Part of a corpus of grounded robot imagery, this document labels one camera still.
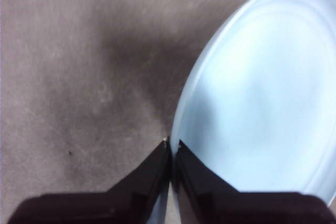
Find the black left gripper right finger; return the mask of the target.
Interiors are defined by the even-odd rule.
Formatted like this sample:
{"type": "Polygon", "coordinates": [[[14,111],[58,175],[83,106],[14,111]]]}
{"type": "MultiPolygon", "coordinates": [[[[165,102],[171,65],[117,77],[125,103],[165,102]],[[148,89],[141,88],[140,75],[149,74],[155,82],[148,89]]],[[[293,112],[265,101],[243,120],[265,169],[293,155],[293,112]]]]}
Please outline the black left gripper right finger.
{"type": "Polygon", "coordinates": [[[176,194],[182,223],[335,223],[319,198],[300,193],[241,193],[179,142],[176,194]]]}

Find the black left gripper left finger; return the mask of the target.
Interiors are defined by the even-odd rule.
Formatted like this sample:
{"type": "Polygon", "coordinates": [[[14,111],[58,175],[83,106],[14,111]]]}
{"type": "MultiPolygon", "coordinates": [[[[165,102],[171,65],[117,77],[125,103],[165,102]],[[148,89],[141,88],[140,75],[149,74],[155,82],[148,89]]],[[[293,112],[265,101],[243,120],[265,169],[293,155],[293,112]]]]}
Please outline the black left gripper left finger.
{"type": "Polygon", "coordinates": [[[171,151],[162,141],[109,190],[44,194],[22,201],[9,223],[164,223],[171,151]]]}

